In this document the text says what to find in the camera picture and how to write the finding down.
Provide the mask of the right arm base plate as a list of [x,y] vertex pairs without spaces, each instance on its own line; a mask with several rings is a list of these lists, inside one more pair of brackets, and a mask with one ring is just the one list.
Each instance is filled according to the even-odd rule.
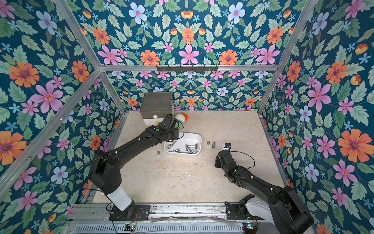
[[224,205],[226,208],[226,216],[228,220],[262,220],[262,218],[253,216],[248,211],[245,211],[244,207],[239,203],[230,203],[225,201]]

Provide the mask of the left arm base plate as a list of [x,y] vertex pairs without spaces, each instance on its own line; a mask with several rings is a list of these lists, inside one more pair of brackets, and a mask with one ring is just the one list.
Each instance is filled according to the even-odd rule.
[[116,206],[110,208],[110,221],[144,221],[148,220],[150,214],[150,205],[130,205],[124,211],[121,211]]

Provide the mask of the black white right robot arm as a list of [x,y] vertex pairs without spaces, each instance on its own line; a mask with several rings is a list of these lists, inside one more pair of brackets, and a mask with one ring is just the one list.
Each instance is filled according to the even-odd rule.
[[217,154],[215,167],[224,171],[230,183],[253,193],[240,200],[242,215],[260,217],[274,224],[281,234],[303,234],[314,224],[312,215],[293,188],[270,184],[249,169],[238,166],[230,150]]

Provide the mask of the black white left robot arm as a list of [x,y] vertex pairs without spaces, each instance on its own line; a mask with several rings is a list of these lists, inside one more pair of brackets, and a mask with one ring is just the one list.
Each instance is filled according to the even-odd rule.
[[167,114],[160,124],[151,125],[144,131],[107,152],[98,151],[90,165],[89,180],[113,205],[112,212],[124,219],[135,215],[135,202],[123,188],[122,168],[135,157],[164,142],[173,143],[185,134],[183,123],[172,114]]

